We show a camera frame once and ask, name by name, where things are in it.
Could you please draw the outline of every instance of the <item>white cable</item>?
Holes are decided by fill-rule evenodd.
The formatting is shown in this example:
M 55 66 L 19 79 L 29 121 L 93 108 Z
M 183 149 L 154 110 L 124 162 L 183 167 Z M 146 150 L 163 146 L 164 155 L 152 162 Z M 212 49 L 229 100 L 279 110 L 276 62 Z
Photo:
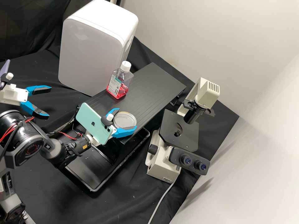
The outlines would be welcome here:
M 169 188 L 165 191 L 165 193 L 164 193 L 164 194 L 162 195 L 162 197 L 160 198 L 160 200 L 159 200 L 159 202 L 158 202 L 158 204 L 157 204 L 157 206 L 156 206 L 156 208 L 155 208 L 155 210 L 154 210 L 154 212 L 153 212 L 152 216 L 150 217 L 149 222 L 148 222 L 147 224 L 150 224 L 150 223 L 151 223 L 151 221 L 152 221 L 154 215 L 156 214 L 156 211 L 158 210 L 158 207 L 159 207 L 160 203 L 162 202 L 162 200 L 163 200 L 163 198 L 165 197 L 165 195 L 166 195 L 166 194 L 169 192 L 169 190 L 172 188 L 172 186 L 174 185 L 174 183 L 175 183 L 175 181 L 177 180 L 177 178 L 178 178 L 178 177 L 175 178 L 175 180 L 173 181 L 173 183 L 169 186 Z

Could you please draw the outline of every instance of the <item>black cloth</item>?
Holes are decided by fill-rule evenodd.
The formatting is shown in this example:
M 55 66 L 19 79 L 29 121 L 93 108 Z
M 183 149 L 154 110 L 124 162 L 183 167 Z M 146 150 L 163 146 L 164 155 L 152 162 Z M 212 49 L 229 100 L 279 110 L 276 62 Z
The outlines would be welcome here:
M 58 81 L 59 48 L 42 51 L 13 59 L 10 72 L 17 87 L 49 85 L 51 93 L 30 97 L 30 101 L 49 112 L 49 121 L 37 120 L 44 130 L 52 131 L 67 122 L 77 104 L 88 96 L 67 88 Z M 187 86 L 180 98 L 182 101 L 194 83 L 174 69 L 136 38 L 128 56 L 133 69 L 138 70 L 154 62 Z M 175 111 L 170 104 L 167 109 Z M 9 105 L 0 105 L 0 112 Z M 211 159 L 228 134 L 238 115 L 217 101 L 215 118 L 201 118 L 200 145 L 198 154 Z M 146 128 L 152 132 L 162 120 L 163 112 L 156 115 Z M 75 180 L 71 181 L 55 169 L 39 154 L 15 170 L 15 185 L 26 210 L 36 223 L 147 223 L 157 202 L 169 184 L 146 175 L 145 157 L 149 139 L 137 150 L 124 166 L 95 194 L 88 193 Z M 187 194 L 198 179 L 198 175 L 182 169 L 173 188 L 162 201 L 152 223 L 169 223 Z
M 0 1 L 0 58 L 46 49 L 61 37 L 62 16 L 70 0 Z

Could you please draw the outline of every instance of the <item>white cap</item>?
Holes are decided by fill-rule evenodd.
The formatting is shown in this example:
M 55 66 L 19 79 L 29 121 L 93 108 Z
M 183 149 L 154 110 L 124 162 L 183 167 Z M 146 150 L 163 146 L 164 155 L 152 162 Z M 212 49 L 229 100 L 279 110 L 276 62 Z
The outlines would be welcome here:
M 11 80 L 13 78 L 13 74 L 12 73 L 7 73 L 6 77 L 8 80 Z
M 113 118 L 114 118 L 113 114 L 108 114 L 108 115 L 107 115 L 107 120 L 108 120 L 108 121 L 112 121 Z
M 131 68 L 131 63 L 128 61 L 123 61 L 121 63 L 121 70 L 123 70 L 124 72 L 129 72 Z

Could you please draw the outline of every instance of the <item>microscope stage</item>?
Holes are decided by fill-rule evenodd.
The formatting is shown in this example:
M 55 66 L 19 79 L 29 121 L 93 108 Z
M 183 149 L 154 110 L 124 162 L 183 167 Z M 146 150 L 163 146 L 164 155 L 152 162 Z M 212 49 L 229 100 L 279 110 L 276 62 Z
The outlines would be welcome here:
M 159 135 L 168 145 L 190 152 L 198 149 L 199 123 L 187 124 L 184 117 L 165 109 Z

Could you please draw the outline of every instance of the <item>mint green phone case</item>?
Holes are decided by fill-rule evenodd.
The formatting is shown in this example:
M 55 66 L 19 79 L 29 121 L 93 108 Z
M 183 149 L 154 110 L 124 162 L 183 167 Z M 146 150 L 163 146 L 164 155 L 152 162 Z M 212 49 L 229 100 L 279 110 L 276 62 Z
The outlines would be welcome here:
M 107 127 L 101 122 L 98 115 L 87 103 L 82 103 L 76 120 L 101 144 L 105 145 L 112 134 L 112 127 Z

